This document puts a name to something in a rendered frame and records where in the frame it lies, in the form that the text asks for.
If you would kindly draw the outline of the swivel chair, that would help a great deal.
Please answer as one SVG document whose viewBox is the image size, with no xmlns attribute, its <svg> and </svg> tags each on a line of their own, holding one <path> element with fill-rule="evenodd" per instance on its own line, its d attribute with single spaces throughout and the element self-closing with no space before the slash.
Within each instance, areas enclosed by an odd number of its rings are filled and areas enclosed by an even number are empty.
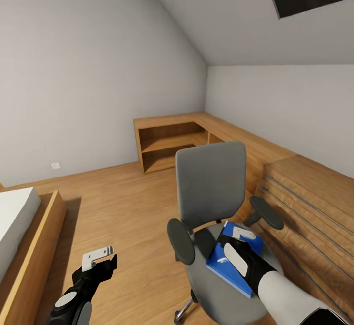
<svg viewBox="0 0 354 325">
<path fill-rule="evenodd" d="M 181 311 L 175 311 L 174 323 L 181 324 L 182 316 L 193 302 L 199 303 L 219 325 L 247 325 L 262 319 L 269 311 L 253 290 L 248 298 L 206 268 L 225 225 L 221 220 L 233 217 L 245 200 L 245 144 L 233 141 L 183 148 L 175 154 L 175 168 L 181 221 L 170 219 L 167 234 L 175 261 L 184 263 L 192 298 Z M 282 219 L 265 200 L 251 196 L 250 204 L 255 212 L 243 223 L 233 224 L 256 236 L 259 235 L 250 226 L 260 218 L 275 229 L 284 229 Z M 194 228 L 213 221 L 216 224 L 193 232 Z M 259 257 L 284 275 L 277 257 L 264 241 Z"/>
</svg>

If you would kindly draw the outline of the folder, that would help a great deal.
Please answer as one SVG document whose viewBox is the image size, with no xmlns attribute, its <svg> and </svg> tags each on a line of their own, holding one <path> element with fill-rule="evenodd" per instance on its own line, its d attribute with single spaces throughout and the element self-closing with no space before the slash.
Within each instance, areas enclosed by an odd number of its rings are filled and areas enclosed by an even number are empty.
<svg viewBox="0 0 354 325">
<path fill-rule="evenodd" d="M 233 228 L 234 226 L 238 227 L 237 225 L 233 224 L 230 221 L 226 221 L 220 236 L 222 235 L 227 235 L 232 237 L 233 235 Z M 261 245 L 263 242 L 263 239 L 260 238 L 259 236 L 256 236 L 256 239 L 251 240 L 245 237 L 240 236 L 240 239 L 247 242 L 248 247 L 251 248 L 252 251 L 254 251 L 257 255 L 260 254 L 261 250 Z M 214 272 L 217 276 L 219 276 L 221 279 L 226 281 L 229 285 L 234 287 L 236 290 L 241 292 L 243 295 L 246 297 L 250 298 L 252 289 L 248 285 L 248 283 L 244 280 L 244 278 L 240 275 L 239 271 L 233 266 L 232 263 L 230 263 L 229 260 L 226 260 L 226 262 L 221 263 L 220 261 L 217 262 L 217 260 L 220 260 L 222 258 L 226 258 L 224 254 L 224 248 L 221 247 L 221 243 L 217 242 L 214 245 L 214 248 L 211 251 L 211 254 L 206 262 L 206 268 L 210 269 L 212 272 Z"/>
</svg>

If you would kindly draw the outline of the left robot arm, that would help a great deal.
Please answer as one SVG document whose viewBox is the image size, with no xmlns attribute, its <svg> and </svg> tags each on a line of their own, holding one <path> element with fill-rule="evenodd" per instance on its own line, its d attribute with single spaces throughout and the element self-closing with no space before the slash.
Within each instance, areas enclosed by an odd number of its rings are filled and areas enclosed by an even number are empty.
<svg viewBox="0 0 354 325">
<path fill-rule="evenodd" d="M 117 269 L 117 254 L 111 260 L 94 261 L 113 252 L 114 247 L 108 246 L 83 255 L 82 268 L 72 274 L 73 287 L 54 304 L 46 325 L 89 325 L 90 302 L 99 284 L 112 278 Z"/>
</svg>

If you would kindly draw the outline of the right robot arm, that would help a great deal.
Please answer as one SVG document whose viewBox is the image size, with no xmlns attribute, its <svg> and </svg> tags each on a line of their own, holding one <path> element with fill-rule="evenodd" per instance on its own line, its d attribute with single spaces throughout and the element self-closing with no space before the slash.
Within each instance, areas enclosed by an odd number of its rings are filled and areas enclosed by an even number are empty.
<svg viewBox="0 0 354 325">
<path fill-rule="evenodd" d="M 351 325 L 330 306 L 276 271 L 240 236 L 256 239 L 253 232 L 234 226 L 232 237 L 219 236 L 218 243 L 278 325 Z"/>
</svg>

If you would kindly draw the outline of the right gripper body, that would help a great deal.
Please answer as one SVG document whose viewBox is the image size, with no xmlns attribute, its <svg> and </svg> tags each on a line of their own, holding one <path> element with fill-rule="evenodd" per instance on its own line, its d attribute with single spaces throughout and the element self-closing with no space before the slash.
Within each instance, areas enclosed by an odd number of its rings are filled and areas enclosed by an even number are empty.
<svg viewBox="0 0 354 325">
<path fill-rule="evenodd" d="M 221 247 L 224 248 L 225 244 L 227 242 L 230 242 L 233 239 L 233 237 L 227 236 L 227 235 L 222 235 L 222 240 L 221 240 Z"/>
</svg>

